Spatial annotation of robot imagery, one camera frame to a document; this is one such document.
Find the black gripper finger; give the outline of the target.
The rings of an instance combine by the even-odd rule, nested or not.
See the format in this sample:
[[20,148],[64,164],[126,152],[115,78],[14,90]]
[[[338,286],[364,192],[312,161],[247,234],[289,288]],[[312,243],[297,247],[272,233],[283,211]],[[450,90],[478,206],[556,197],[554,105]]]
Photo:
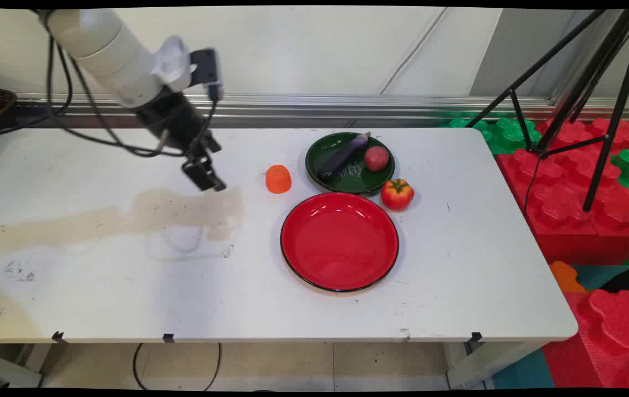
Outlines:
[[211,159],[188,159],[181,166],[181,171],[201,189],[201,191],[208,191],[210,189],[223,191],[227,187],[213,170]]
[[211,132],[199,133],[199,159],[210,158],[210,153],[218,153],[221,145],[214,138]]

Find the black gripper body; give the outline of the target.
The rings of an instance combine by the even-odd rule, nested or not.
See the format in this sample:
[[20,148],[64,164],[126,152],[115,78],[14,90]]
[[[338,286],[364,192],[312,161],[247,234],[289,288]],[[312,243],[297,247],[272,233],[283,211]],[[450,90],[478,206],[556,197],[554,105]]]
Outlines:
[[156,137],[168,133],[166,146],[187,156],[206,155],[203,138],[210,120],[183,93],[161,90],[155,98],[136,108],[136,117]]

